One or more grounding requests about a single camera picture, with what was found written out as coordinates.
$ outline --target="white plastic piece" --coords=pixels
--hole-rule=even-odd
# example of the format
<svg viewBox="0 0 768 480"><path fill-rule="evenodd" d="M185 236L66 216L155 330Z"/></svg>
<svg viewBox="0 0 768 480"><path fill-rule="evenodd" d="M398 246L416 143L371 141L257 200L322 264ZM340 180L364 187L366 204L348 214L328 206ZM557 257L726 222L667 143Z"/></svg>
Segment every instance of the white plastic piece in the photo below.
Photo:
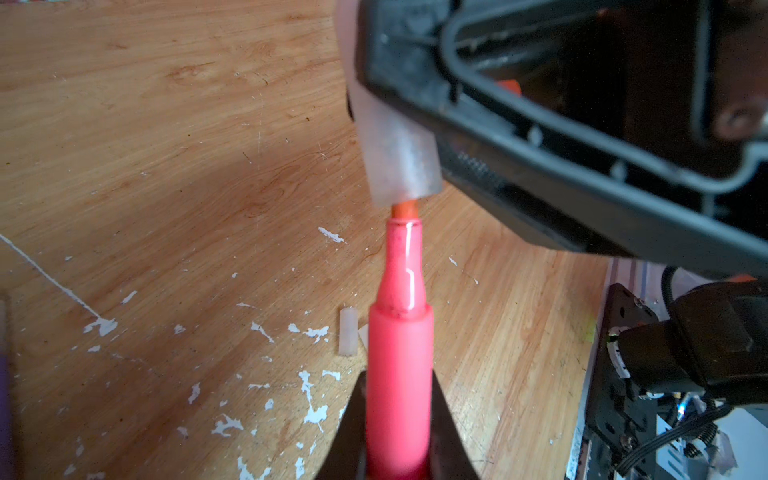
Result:
<svg viewBox="0 0 768 480"><path fill-rule="evenodd" d="M357 331L357 334L360 335L360 339L362 340L362 346L368 349L368 323L360 327L360 330Z"/></svg>
<svg viewBox="0 0 768 480"><path fill-rule="evenodd" d="M339 355L357 355L357 310L351 306L339 314Z"/></svg>
<svg viewBox="0 0 768 480"><path fill-rule="evenodd" d="M437 194L442 190L442 174L435 135L379 100L357 81L359 5L360 0L338 0L334 17L373 204L389 207Z"/></svg>

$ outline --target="wooden surface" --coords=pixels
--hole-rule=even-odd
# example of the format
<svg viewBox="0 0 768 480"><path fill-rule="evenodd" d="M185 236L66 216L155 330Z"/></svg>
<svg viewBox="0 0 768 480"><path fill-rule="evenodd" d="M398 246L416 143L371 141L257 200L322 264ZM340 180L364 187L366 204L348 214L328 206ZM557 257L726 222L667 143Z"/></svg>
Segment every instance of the wooden surface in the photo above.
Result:
<svg viewBox="0 0 768 480"><path fill-rule="evenodd" d="M312 478L322 463L366 364L362 346L335 355L338 310L372 302L387 215L369 204L332 10L0 6L0 233L29 257L0 243L24 478L295 478L299 457ZM527 245L452 187L422 213L435 368L470 458L483 478L559 480L606 259ZM84 333L96 318L75 298L114 331ZM303 422L303 370L319 425ZM243 430L212 433L222 414Z"/></svg>

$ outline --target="wooden table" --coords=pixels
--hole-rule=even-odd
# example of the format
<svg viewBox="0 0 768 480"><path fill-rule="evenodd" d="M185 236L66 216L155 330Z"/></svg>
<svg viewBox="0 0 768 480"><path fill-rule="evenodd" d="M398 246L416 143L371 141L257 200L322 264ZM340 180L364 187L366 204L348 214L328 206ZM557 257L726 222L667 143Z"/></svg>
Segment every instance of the wooden table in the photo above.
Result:
<svg viewBox="0 0 768 480"><path fill-rule="evenodd" d="M0 6L0 290L24 478L312 478L322 463L366 364L362 346L336 355L338 310L366 321L387 216L332 11ZM606 259L528 245L452 187L422 214L435 369L467 453L483 478L562 478ZM317 424L302 371L327 405Z"/></svg>

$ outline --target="pink marker body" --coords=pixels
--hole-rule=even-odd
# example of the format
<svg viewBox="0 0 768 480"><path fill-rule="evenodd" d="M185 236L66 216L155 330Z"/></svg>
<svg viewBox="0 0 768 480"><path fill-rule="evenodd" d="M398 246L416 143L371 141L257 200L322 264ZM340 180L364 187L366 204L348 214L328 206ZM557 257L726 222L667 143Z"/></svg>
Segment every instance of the pink marker body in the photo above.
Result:
<svg viewBox="0 0 768 480"><path fill-rule="evenodd" d="M422 275L422 223L387 223L386 268L369 314L368 473L376 480L428 473L434 316Z"/></svg>

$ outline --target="black cable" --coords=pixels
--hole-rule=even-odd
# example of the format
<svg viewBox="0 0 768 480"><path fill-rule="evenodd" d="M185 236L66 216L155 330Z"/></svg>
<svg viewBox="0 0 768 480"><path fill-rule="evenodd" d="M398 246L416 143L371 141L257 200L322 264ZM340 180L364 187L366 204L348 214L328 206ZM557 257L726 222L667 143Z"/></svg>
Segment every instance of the black cable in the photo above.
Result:
<svg viewBox="0 0 768 480"><path fill-rule="evenodd" d="M649 442L645 442L632 452L629 452L618 465L616 465L616 472L622 477L626 477L627 473L634 467L645 455L652 452L656 452L661 447L672 442L675 439L680 438L683 435L694 432L710 422L714 422L717 419L722 419L725 415L728 415L733 411L733 407L727 404L723 404L714 410L709 410L701 415L695 416L690 420L684 420L681 424L671 430L667 430L661 435L657 435Z"/></svg>
<svg viewBox="0 0 768 480"><path fill-rule="evenodd" d="M668 266L661 274L661 298L664 300L664 306L667 308L667 312L670 313L670 305L674 301L672 297L672 277L674 276L678 266Z"/></svg>

